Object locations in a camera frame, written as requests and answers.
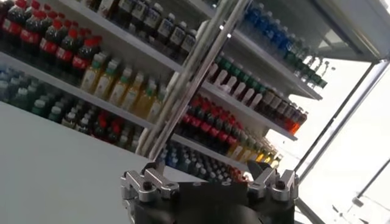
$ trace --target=bottle label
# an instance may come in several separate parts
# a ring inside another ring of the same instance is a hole
[[[173,23],[171,23],[169,20],[164,19],[163,22],[161,23],[160,27],[158,28],[157,32],[168,38],[169,34],[171,34],[172,30],[174,28]]]
[[[117,105],[119,104],[119,101],[121,100],[124,92],[124,86],[123,85],[116,85],[114,90],[112,91],[112,94],[110,96],[110,99],[108,100],[109,103]]]
[[[57,52],[58,46],[55,43],[47,41],[45,38],[42,38],[40,48],[46,53],[55,54]]]
[[[184,37],[185,37],[184,30],[182,30],[179,27],[176,27],[175,30],[173,31],[172,35],[171,35],[170,40],[174,44],[180,46],[180,44],[183,42]]]
[[[73,53],[71,51],[66,51],[60,47],[57,49],[55,56],[63,61],[71,61]]]
[[[83,69],[86,69],[90,64],[91,64],[90,60],[85,60],[85,59],[79,58],[78,56],[73,57],[72,65],[75,68],[83,70]]]
[[[138,1],[132,11],[132,16],[136,17],[139,20],[143,20],[144,12],[146,9],[147,5],[141,1]]]
[[[110,83],[110,81],[107,77],[101,77],[99,80],[99,83],[97,84],[94,95],[99,97],[99,98],[103,98],[105,90],[108,88],[109,83]]]
[[[182,43],[182,49],[184,49],[187,52],[190,52],[194,45],[195,45],[195,38],[191,35],[187,35]]]
[[[4,31],[11,33],[12,35],[19,35],[20,32],[22,32],[22,27],[19,24],[13,23],[8,19],[4,20],[1,27]]]
[[[136,91],[129,91],[123,100],[122,109],[125,109],[125,110],[131,109],[131,106],[133,105],[136,98],[137,98],[137,92]]]
[[[33,33],[23,29],[20,33],[20,39],[30,44],[38,44],[40,36],[38,33]]]
[[[84,91],[90,91],[95,78],[96,73],[91,70],[88,70],[84,75],[84,80],[81,84],[81,89]]]
[[[156,12],[154,9],[150,8],[144,20],[144,23],[151,28],[156,28],[160,18],[161,15],[158,12]]]

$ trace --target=plastic bottle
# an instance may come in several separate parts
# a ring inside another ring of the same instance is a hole
[[[61,46],[57,49],[55,57],[57,58],[57,66],[62,70],[69,72],[72,67],[73,55],[76,52],[76,39],[77,39],[77,30],[69,30],[68,36],[66,36],[62,42]]]
[[[118,63],[115,61],[110,61],[108,63],[105,73],[100,76],[100,79],[97,83],[94,95],[101,99],[106,99],[110,90],[112,88],[113,82],[115,81],[116,68]]]
[[[49,65],[55,62],[55,53],[62,42],[60,29],[62,23],[55,19],[53,25],[48,28],[40,43],[41,60]]]
[[[138,75],[135,77],[133,85],[130,86],[126,92],[123,103],[121,105],[122,109],[129,112],[133,111],[134,104],[135,102],[137,102],[139,98],[141,86],[143,82],[144,82],[144,74],[140,71],[138,72]]]
[[[132,72],[132,68],[125,68],[121,78],[116,82],[108,102],[117,107],[122,104],[124,95],[129,87]]]
[[[151,0],[138,0],[136,2],[129,26],[131,32],[139,32],[143,29],[143,21],[150,4]]]
[[[54,106],[51,108],[51,112],[48,116],[48,119],[50,121],[54,121],[55,123],[60,123],[61,122],[61,115],[62,115],[62,109]]]
[[[4,39],[13,47],[20,45],[20,33],[26,22],[24,20],[25,8],[26,2],[24,0],[17,0],[15,5],[8,11],[7,17],[1,26]]]
[[[183,63],[187,59],[188,55],[190,54],[193,47],[195,46],[196,34],[197,34],[196,30],[190,30],[190,32],[187,33],[187,35],[185,36],[184,41],[180,46],[180,50],[178,53],[177,60],[179,63]]]
[[[85,71],[84,77],[81,83],[81,89],[94,93],[95,87],[98,84],[100,75],[102,73],[102,64],[103,64],[103,56],[101,54],[96,54],[93,57],[92,65]]]

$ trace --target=red bottle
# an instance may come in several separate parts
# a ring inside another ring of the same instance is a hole
[[[26,22],[24,17],[24,9],[26,2],[24,0],[17,0],[15,5],[8,11],[6,19],[2,23],[2,33],[6,42],[13,47],[20,46],[20,33]]]
[[[49,65],[55,62],[55,53],[62,42],[60,29],[62,23],[59,20],[54,20],[53,25],[48,28],[40,43],[40,56],[42,61]]]
[[[62,40],[61,46],[55,53],[57,67],[63,71],[69,72],[72,67],[73,55],[77,50],[76,39],[77,31],[75,29],[69,30],[68,36]]]

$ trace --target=red bottle cap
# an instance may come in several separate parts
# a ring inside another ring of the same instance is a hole
[[[58,16],[58,14],[55,11],[51,11],[48,14],[48,17],[51,19],[55,19]]]
[[[45,10],[51,10],[50,5],[47,5],[47,4],[43,5],[43,8],[44,8]]]
[[[62,23],[61,23],[60,20],[55,19],[55,20],[53,21],[53,26],[54,26],[54,28],[55,28],[56,30],[59,30],[59,29],[61,29],[61,27],[62,27]]]
[[[65,25],[67,28],[69,28],[69,27],[71,27],[72,22],[71,22],[70,20],[67,19],[67,20],[65,20],[64,25]]]
[[[37,1],[32,1],[31,2],[31,7],[33,8],[33,9],[35,9],[35,10],[38,10],[39,9],[39,7],[41,7],[41,4],[39,3],[39,2],[37,2]]]
[[[70,29],[69,32],[68,32],[68,35],[71,38],[76,39],[77,38],[77,30],[76,29]]]

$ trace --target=metal shelf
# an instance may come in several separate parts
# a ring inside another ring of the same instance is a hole
[[[209,157],[212,157],[218,161],[221,161],[223,163],[226,163],[228,165],[231,165],[233,167],[236,167],[237,169],[241,170],[241,171],[248,171],[248,167],[245,165],[245,164],[242,164],[242,163],[239,163],[235,160],[232,160],[224,155],[221,155],[219,153],[216,153],[214,151],[212,151],[211,149],[208,149],[192,140],[189,140],[187,138],[184,138],[184,137],[181,137],[180,135],[177,135],[177,134],[173,134],[171,140],[175,141],[175,142],[178,142],[180,144],[183,144],[189,148],[192,148],[198,152],[201,152],[203,153],[204,155],[207,155]]]
[[[266,117],[262,116],[261,114],[257,113],[256,111],[252,110],[251,108],[243,105],[240,101],[234,99],[229,94],[221,91],[216,86],[208,82],[204,82],[201,91],[217,97],[219,103],[222,104],[224,108],[232,111],[233,114],[238,116],[240,118],[240,121],[242,121],[245,126],[253,127],[253,129],[256,129],[259,126],[259,123],[261,123],[293,141],[297,140],[294,135],[290,134],[288,131],[284,130],[283,128],[270,121]]]
[[[25,62],[22,62],[22,61],[19,61],[18,59],[15,59],[3,52],[0,52],[0,61],[2,63],[5,63],[9,66],[12,66],[16,69],[19,69],[23,72],[25,72],[26,74],[29,74],[31,76],[34,76],[35,78],[39,79],[39,80],[42,80],[54,87],[57,87],[58,89],[61,89],[67,93],[70,93],[80,99],[83,99],[89,103],[92,103],[93,105],[97,106],[97,107],[100,107],[104,110],[107,110],[113,114],[116,114],[128,121],[131,121],[137,125],[140,125],[144,128],[153,128],[154,127],[154,124],[152,123],[149,123],[148,121],[145,121],[144,119],[142,118],[139,118],[127,111],[124,111],[122,109],[120,109],[119,107],[116,107],[92,94],[89,94],[87,92],[85,92],[84,90],[81,90],[80,88],[78,87],[75,87],[75,86],[72,86],[54,76],[51,76],[49,75],[48,73],[45,73],[31,65],[28,65],[26,64]]]
[[[245,36],[245,34],[235,30],[232,35],[232,39],[239,42],[240,45],[244,46],[248,51],[253,52],[258,58],[262,59],[270,67],[272,67],[272,69],[280,75],[280,78],[288,83],[288,92],[316,100],[322,99],[318,93],[311,89],[306,83],[301,81],[301,79],[296,77],[289,69],[286,68],[285,65],[281,64],[261,46]]]
[[[120,27],[114,25],[109,20],[103,18],[96,12],[90,10],[89,8],[85,7],[81,3],[77,1],[69,1],[69,0],[58,0],[58,2],[61,2],[64,6],[70,8],[71,10],[77,12],[81,16],[83,16],[86,19],[89,19],[99,27],[105,29],[106,31],[116,35],[118,38],[124,40],[125,42],[129,43],[133,47],[137,48],[141,52],[144,52],[146,55],[156,59],[161,64],[166,65],[167,67],[171,68],[174,71],[177,71],[179,73],[182,73],[184,71],[183,66],[180,64],[174,62],[167,56],[163,55],[156,49],[154,49],[152,46],[144,43],[143,41],[139,40],[137,37],[132,35],[131,33],[126,32],[125,30],[121,29]]]

